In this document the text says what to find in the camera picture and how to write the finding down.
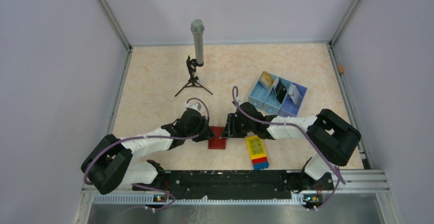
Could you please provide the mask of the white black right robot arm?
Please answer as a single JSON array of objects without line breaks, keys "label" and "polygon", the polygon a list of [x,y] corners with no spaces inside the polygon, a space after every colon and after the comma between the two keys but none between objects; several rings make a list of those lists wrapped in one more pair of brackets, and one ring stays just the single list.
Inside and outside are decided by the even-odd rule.
[{"label": "white black right robot arm", "polygon": [[249,102],[229,113],[224,138],[245,138],[253,133],[263,140],[306,139],[316,155],[308,160],[300,175],[306,189],[314,189],[321,177],[332,171],[345,182],[339,167],[346,166],[361,140],[361,133],[333,112],[324,108],[319,114],[304,118],[263,115]]}]

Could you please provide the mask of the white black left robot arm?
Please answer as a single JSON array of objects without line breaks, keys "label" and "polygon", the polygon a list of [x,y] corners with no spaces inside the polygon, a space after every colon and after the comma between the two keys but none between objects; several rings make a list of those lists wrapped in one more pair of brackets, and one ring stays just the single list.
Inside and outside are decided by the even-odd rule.
[{"label": "white black left robot arm", "polygon": [[208,120],[196,108],[187,108],[181,118],[156,130],[135,137],[120,139],[106,135],[81,165],[84,181],[100,194],[108,194],[120,185],[146,184],[160,189],[164,176],[156,163],[134,161],[158,151],[179,147],[186,140],[194,142],[214,138]]}]

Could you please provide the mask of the red leather card holder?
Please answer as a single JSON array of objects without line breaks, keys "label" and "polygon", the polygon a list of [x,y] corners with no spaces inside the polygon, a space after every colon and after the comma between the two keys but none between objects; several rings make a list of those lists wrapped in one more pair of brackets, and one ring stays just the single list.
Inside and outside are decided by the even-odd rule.
[{"label": "red leather card holder", "polygon": [[208,149],[225,150],[227,139],[221,137],[225,127],[210,126],[210,128],[214,134],[214,137],[208,140]]}]

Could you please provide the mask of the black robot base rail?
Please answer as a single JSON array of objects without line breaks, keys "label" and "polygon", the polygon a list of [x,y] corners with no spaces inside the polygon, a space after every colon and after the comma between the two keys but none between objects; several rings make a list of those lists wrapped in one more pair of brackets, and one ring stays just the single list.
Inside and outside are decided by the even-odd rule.
[{"label": "black robot base rail", "polygon": [[297,170],[173,170],[159,174],[151,187],[167,190],[178,200],[272,200],[334,189],[330,173],[319,180]]}]

